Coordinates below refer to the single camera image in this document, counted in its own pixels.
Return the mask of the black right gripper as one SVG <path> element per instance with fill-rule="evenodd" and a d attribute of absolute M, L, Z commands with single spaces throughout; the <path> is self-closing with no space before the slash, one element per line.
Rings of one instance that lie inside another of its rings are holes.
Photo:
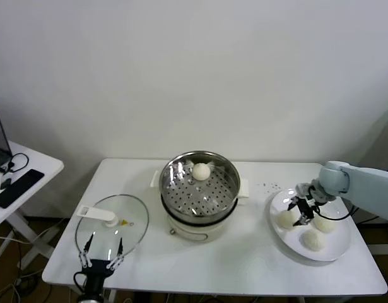
<path fill-rule="evenodd" d="M 306 226 L 314 218 L 314 210 L 308 204 L 306 199 L 298 198 L 298 196 L 294 196 L 291 198 L 290 203 L 288 204 L 287 210 L 290 211 L 297 205 L 301 215 L 299 219 L 293 224 L 293 226 L 294 227 Z"/>

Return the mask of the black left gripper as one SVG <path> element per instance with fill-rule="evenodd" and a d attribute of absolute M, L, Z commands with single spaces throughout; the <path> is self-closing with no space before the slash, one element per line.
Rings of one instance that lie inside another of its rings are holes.
<path fill-rule="evenodd" d="M 92 259 L 88 257 L 88 252 L 93 240 L 93 234 L 84 245 L 83 250 L 79 253 L 81 267 L 85 269 L 86 284 L 85 292 L 102 292 L 104 281 L 106 278 L 114 274 L 119 265 L 123 262 L 123 243 L 122 238 L 119 240 L 117 254 L 112 261 Z"/>

